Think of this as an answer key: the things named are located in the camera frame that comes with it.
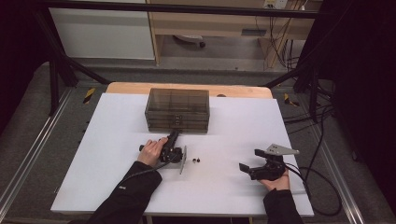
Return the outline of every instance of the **black sleeve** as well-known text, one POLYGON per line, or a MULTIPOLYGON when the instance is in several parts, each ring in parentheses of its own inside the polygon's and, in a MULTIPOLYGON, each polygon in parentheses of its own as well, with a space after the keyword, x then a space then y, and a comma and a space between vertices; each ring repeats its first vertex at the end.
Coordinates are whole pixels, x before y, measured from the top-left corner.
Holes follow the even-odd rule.
POLYGON ((263 202, 268 216, 268 224, 303 223, 290 190, 273 189, 265 196, 263 202))
MULTIPOLYGON (((125 177, 149 169, 150 166, 135 161, 125 177)), ((137 223, 149 204, 151 194, 162 180, 157 171, 129 178, 120 186, 116 186, 87 224, 137 223)))

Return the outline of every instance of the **white tabletop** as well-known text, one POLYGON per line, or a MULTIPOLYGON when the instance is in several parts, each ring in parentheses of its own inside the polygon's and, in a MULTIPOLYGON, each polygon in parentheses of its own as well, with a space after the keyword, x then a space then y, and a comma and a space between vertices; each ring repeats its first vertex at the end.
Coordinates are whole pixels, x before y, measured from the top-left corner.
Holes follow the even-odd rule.
MULTIPOLYGON (((120 182, 137 158, 139 146, 169 133, 150 133, 145 119, 146 94, 104 93, 70 165, 51 211, 92 213, 120 182)), ((151 197, 146 215, 265 215, 267 190, 239 171, 239 162, 262 166, 254 149, 275 143, 290 147, 276 100, 210 97, 207 134, 182 133, 176 147, 188 148, 180 164, 159 170, 163 182, 151 197)), ((294 156, 285 162, 296 165, 294 156)), ((290 185, 301 216, 313 216, 302 181, 290 173, 290 185)))

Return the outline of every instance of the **gray carpet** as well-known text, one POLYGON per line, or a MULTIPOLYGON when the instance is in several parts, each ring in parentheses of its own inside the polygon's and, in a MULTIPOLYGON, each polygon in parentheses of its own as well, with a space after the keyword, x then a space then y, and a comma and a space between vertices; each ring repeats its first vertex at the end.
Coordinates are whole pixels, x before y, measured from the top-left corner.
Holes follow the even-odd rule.
MULTIPOLYGON (((279 76, 279 73, 266 73, 264 76, 263 73, 258 71, 191 71, 186 69, 176 70, 171 67, 167 67, 165 70, 158 67, 149 69, 94 67, 93 70, 101 76, 117 81, 248 86, 264 84, 279 76)), ((41 151, 14 204, 10 207, 5 222, 23 220, 24 223, 33 221, 62 223, 63 220, 89 217, 88 215, 65 216, 50 211, 55 198, 54 191, 62 184, 67 169, 78 149, 78 141, 82 139, 83 131, 88 126, 87 121, 90 120, 100 98, 100 93, 106 90, 106 86, 97 87, 90 103, 84 105, 82 101, 91 86, 91 80, 82 74, 78 76, 83 80, 82 84, 73 90, 63 115, 41 151)), ((5 190, 7 183, 17 171, 19 164, 48 117, 50 111, 48 77, 48 67, 43 66, 37 70, 35 78, 15 116, 0 137, 0 156, 2 158, 0 160, 2 171, 0 192, 5 190)), ((299 101, 299 99, 307 97, 307 94, 304 93, 294 94, 290 88, 292 84, 293 81, 288 80, 281 87, 273 89, 274 97, 279 102, 283 117, 294 117, 305 113, 301 106, 284 104, 284 92, 290 95, 292 101, 299 101)), ((320 99, 320 103, 326 105, 328 102, 320 99)), ((341 168, 366 223, 396 223, 395 216, 391 213, 384 196, 365 164, 352 160, 351 151, 337 117, 326 118, 324 124, 324 140, 341 168)), ((288 133, 291 133, 307 125, 309 125, 309 122, 287 125, 286 128, 288 133)), ((291 133, 290 141, 293 148, 301 151, 301 154, 296 156, 298 164, 307 166, 318 144, 318 140, 313 135, 312 127, 291 133)), ((314 163, 314 168, 329 177, 320 154, 314 163)), ((308 182, 312 190, 312 204, 320 211, 334 211, 337 208, 337 200, 332 189, 314 174, 310 175, 308 182)), ((265 220, 265 217, 254 218, 255 223, 265 223, 265 220)), ((344 210, 334 217, 326 217, 316 213, 314 217, 305 217, 304 221, 306 223, 349 223, 344 210)))

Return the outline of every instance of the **hand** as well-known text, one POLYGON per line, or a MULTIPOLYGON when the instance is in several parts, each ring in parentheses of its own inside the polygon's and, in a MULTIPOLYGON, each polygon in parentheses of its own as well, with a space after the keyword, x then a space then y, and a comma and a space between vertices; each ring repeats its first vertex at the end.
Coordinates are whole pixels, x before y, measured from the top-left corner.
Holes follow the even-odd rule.
POLYGON ((143 149, 140 151, 137 160, 145 163, 146 165, 154 167, 157 164, 158 158, 160 157, 161 149, 167 141, 167 137, 161 138, 158 140, 158 142, 148 140, 143 149))
POLYGON ((285 173, 283 175, 276 179, 276 180, 259 180, 260 183, 262 183, 265 187, 268 188, 269 191, 273 189, 277 190, 282 190, 282 189, 290 189, 290 181, 289 181, 289 170, 286 169, 285 173))

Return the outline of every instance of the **floor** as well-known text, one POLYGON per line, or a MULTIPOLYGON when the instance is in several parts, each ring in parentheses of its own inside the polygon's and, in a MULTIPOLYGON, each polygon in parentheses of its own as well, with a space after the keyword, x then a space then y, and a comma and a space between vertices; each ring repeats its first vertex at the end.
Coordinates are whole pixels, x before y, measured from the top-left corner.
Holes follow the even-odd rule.
MULTIPOLYGON (((222 84, 257 86, 281 76, 287 69, 278 64, 274 68, 265 65, 259 43, 253 38, 207 37, 206 47, 201 49, 194 44, 182 42, 172 36, 165 38, 163 58, 160 64, 154 62, 81 60, 93 71, 103 77, 117 81, 138 82, 175 82, 194 84, 222 84)), ((298 55, 300 47, 295 47, 293 57, 298 55)), ((92 82, 90 78, 78 74, 80 83, 76 88, 61 87, 68 91, 69 101, 64 106, 57 124, 50 131, 45 142, 40 145, 39 154, 23 176, 21 185, 15 189, 18 193, 11 198, 12 203, 4 203, 9 183, 18 172, 20 164, 26 162, 26 155, 32 155, 33 145, 41 130, 48 122, 50 111, 49 71, 46 65, 40 67, 29 89, 15 113, 12 121, 0 137, 0 214, 4 215, 2 223, 67 223, 70 219, 88 216, 64 216, 50 211, 56 188, 62 184, 64 174, 78 149, 78 141, 89 125, 100 93, 106 86, 92 82), (95 87, 96 91, 90 103, 82 103, 87 90, 95 87)), ((274 97, 285 121, 306 117, 307 94, 296 94, 292 90, 294 80, 288 80, 273 88, 274 97), (290 101, 285 103, 285 93, 290 101)), ((333 88, 332 83, 323 80, 323 86, 333 88)), ((329 99, 319 98, 319 113, 328 105, 329 99)), ((332 179, 332 168, 326 162, 329 153, 346 182, 347 191, 361 214, 361 222, 351 220, 347 205, 335 216, 328 217, 316 213, 314 217, 305 217, 305 223, 396 223, 385 198, 376 186, 364 163, 353 161, 345 135, 334 113, 323 116, 323 132, 320 124, 311 121, 286 122, 293 148, 303 153, 296 157, 300 166, 308 166, 318 145, 321 133, 324 141, 321 152, 314 162, 314 167, 327 178, 332 179)), ((338 200, 326 181, 311 174, 312 204, 326 213, 336 211, 338 200)), ((254 223, 265 223, 265 217, 255 217, 254 223)))

